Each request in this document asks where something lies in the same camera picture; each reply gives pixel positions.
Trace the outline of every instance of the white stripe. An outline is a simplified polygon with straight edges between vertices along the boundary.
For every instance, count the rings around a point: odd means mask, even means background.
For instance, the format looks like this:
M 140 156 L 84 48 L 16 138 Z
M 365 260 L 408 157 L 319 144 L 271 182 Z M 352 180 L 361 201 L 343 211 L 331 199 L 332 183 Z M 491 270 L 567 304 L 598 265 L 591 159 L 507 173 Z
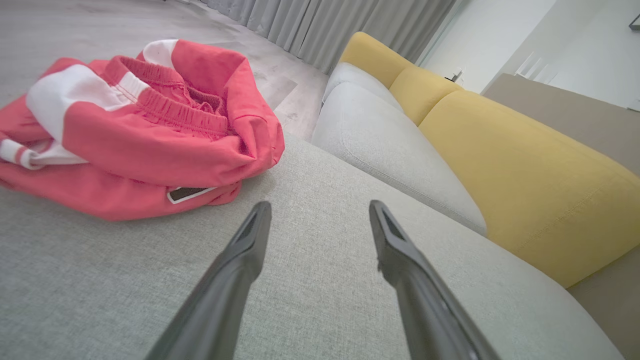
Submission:
M 33 148 L 28 150 L 28 152 L 29 162 L 32 165 L 72 165 L 87 162 L 80 156 L 66 150 L 57 140 L 53 140 L 51 146 L 44 152 L 34 151 Z
M 122 77 L 122 80 L 115 86 L 115 88 L 119 92 L 124 92 L 125 95 L 129 96 L 129 100 L 136 102 L 146 88 L 149 85 L 144 81 L 136 78 L 136 76 L 131 72 L 127 72 Z
M 49 142 L 50 140 L 42 140 L 33 147 L 43 147 L 43 144 L 48 144 Z M 28 148 L 25 149 L 20 155 L 19 162 L 16 163 L 15 155 L 23 147 L 24 146 L 21 143 L 17 143 L 11 139 L 4 139 L 0 143 L 0 158 L 9 161 L 10 163 L 21 165 L 22 167 L 30 170 L 38 170 L 44 165 L 71 165 L 87 162 L 79 156 L 69 152 L 62 147 L 62 144 L 54 140 L 45 152 L 38 152 Z
M 65 113 L 78 101 L 115 111 L 132 102 L 84 65 L 73 65 L 38 80 L 27 93 L 26 104 L 42 127 L 62 143 Z
M 126 73 L 119 84 L 109 86 L 102 78 L 84 65 L 73 65 L 69 68 L 45 76 L 29 89 L 26 98 L 27 108 L 31 110 L 38 123 L 47 130 L 54 141 L 44 152 L 37 151 L 40 144 L 24 151 L 20 164 L 25 168 L 38 169 L 43 165 L 71 165 L 87 161 L 71 153 L 62 146 L 65 114 L 76 102 L 92 102 L 106 111 L 115 111 L 133 104 L 140 93 L 149 86 L 136 78 L 131 72 Z M 10 143 L 0 146 L 0 157 L 7 161 L 15 161 L 15 152 L 21 144 L 9 140 Z
M 22 144 L 11 139 L 2 140 L 2 142 L 0 142 L 0 158 L 15 164 L 15 155 L 21 147 Z
M 171 55 L 177 42 L 178 40 L 158 40 L 150 42 L 142 49 L 142 56 L 145 57 L 145 61 L 148 63 L 170 67 L 175 70 L 173 62 L 171 61 Z

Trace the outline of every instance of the beige wall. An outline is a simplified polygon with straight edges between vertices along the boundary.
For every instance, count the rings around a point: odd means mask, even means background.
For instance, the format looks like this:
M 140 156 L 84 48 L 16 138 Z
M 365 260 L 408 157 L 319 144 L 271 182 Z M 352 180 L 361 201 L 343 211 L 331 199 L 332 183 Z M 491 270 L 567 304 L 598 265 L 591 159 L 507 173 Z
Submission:
M 507 74 L 484 95 L 584 143 L 640 176 L 640 113 Z M 627 360 L 640 359 L 640 246 L 568 291 Z
M 640 246 L 568 290 L 627 360 L 640 359 Z
M 553 127 L 640 176 L 640 113 L 508 74 L 500 75 L 484 96 Z

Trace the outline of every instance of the white wall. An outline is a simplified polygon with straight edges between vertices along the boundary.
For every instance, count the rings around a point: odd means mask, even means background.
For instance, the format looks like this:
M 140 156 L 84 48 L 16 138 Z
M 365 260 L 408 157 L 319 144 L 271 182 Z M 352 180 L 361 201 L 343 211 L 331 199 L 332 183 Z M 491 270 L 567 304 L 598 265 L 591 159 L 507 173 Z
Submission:
M 466 68 L 458 83 L 479 93 L 555 2 L 470 0 L 423 67 L 447 77 L 456 67 Z
M 602 10 L 607 1 L 557 0 L 494 79 L 502 73 L 515 74 L 531 53 L 534 53 L 533 62 L 541 58 L 540 68 L 546 64 L 551 66 Z M 553 68 L 549 70 L 550 74 L 554 71 Z
M 549 85 L 626 108 L 640 97 L 640 0 L 608 0 L 559 57 Z

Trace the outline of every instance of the clothing label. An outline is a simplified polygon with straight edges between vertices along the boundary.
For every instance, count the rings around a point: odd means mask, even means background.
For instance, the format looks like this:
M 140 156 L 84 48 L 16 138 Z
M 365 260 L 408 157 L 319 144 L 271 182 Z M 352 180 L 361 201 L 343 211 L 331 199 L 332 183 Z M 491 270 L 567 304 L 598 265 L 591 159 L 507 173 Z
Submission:
M 208 193 L 215 188 L 177 188 L 166 194 L 172 204 L 178 204 L 185 200 L 193 199 L 198 195 Z

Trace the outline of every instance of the elastic waistband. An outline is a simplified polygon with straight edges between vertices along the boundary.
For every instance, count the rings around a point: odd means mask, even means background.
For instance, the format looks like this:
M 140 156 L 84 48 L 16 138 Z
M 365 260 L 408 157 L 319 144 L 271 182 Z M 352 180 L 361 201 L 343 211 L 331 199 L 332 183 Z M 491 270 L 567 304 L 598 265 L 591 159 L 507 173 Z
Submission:
M 149 122 L 187 129 L 213 140 L 228 133 L 228 120 L 221 115 L 226 115 L 223 99 L 191 88 L 173 69 L 126 56 L 116 56 L 107 64 L 104 77 L 132 103 L 155 117 L 146 118 Z M 185 95 L 191 105 L 165 97 L 144 80 L 159 86 L 181 85 L 187 88 L 189 94 Z M 200 102 L 194 101 L 191 94 Z

